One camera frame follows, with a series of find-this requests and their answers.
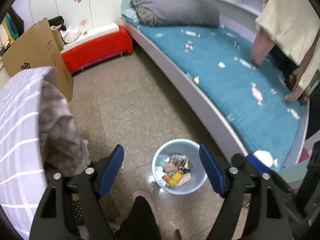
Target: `floor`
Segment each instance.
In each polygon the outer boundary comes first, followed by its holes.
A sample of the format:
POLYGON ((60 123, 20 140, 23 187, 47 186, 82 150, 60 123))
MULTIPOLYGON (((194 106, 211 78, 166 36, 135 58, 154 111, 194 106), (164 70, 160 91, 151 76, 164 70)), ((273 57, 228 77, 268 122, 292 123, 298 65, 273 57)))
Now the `floor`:
MULTIPOLYGON (((189 195, 171 195, 155 184, 151 162, 165 142, 188 138, 207 143, 220 153, 215 142, 183 97, 150 57, 138 46, 132 55, 114 58, 74 76, 70 102, 92 160, 110 155, 116 144, 125 150, 123 167, 111 189, 121 217, 133 204, 137 190, 150 193, 156 204, 163 240, 206 239, 223 200, 207 180, 189 195)), ((243 209, 233 239, 241 236, 247 210, 243 209)))

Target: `blue gripper pad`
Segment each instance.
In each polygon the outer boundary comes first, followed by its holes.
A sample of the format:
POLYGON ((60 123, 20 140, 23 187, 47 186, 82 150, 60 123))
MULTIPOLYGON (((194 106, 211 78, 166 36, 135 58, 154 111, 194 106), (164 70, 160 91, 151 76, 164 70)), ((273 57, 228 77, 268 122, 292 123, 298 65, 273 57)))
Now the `blue gripper pad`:
POLYGON ((260 173, 268 173, 271 174, 271 170, 264 165, 261 161, 259 161, 253 154, 249 154, 246 159, 253 165, 256 167, 256 169, 260 172, 260 173))
POLYGON ((226 189, 224 187, 223 175, 214 162, 211 152, 204 144, 200 145, 199 156, 213 190, 219 193, 220 197, 225 197, 226 189))
POLYGON ((117 147, 113 150, 109 158, 110 158, 109 163, 101 175, 100 185, 98 190, 99 198, 102 198, 106 194, 109 194, 111 186, 115 181, 117 173, 124 159, 123 147, 121 145, 117 145, 117 147))

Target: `screw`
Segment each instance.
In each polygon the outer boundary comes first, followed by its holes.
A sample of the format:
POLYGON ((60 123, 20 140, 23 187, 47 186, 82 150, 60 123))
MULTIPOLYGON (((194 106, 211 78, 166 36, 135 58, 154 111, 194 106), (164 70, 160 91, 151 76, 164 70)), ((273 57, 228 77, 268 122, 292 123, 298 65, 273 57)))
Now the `screw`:
POLYGON ((92 173, 94 173, 94 168, 86 168, 86 169, 85 169, 85 173, 86 173, 86 174, 89 174, 89 175, 92 174, 92 173))
POLYGON ((230 172, 231 174, 237 174, 237 173, 238 173, 238 169, 235 168, 235 167, 231 167, 231 168, 229 169, 229 172, 230 172))
POLYGON ((263 177, 265 180, 270 179, 270 175, 269 175, 268 173, 263 173, 263 174, 262 174, 262 177, 263 177))
POLYGON ((61 174, 60 173, 55 173, 54 175, 53 175, 53 178, 54 179, 60 179, 61 178, 61 174))

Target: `pink slipper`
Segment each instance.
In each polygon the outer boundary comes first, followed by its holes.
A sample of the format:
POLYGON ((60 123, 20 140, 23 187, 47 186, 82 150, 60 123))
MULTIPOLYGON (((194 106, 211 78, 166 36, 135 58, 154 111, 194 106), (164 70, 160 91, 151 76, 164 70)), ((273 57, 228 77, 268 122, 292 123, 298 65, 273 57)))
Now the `pink slipper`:
POLYGON ((157 215, 156 215, 156 206, 155 203, 153 202, 151 196, 145 192, 145 191, 136 191, 135 193, 133 193, 133 200, 136 200, 136 197, 143 197, 149 204, 151 211, 153 213, 153 216, 156 219, 156 223, 158 225, 158 219, 157 219, 157 215))

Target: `pillowcase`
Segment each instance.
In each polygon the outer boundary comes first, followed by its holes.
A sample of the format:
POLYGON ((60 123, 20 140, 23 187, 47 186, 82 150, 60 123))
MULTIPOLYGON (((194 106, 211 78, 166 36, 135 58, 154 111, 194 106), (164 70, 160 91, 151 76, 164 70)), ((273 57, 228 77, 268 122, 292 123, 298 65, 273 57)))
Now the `pillowcase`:
POLYGON ((127 10, 123 10, 123 11, 121 12, 121 14, 122 14, 123 16, 126 16, 126 17, 129 18, 129 19, 132 19, 135 23, 137 23, 137 22, 140 21, 139 18, 138 18, 138 16, 137 16, 137 12, 136 12, 135 9, 133 9, 133 8, 130 8, 130 9, 127 9, 127 10))

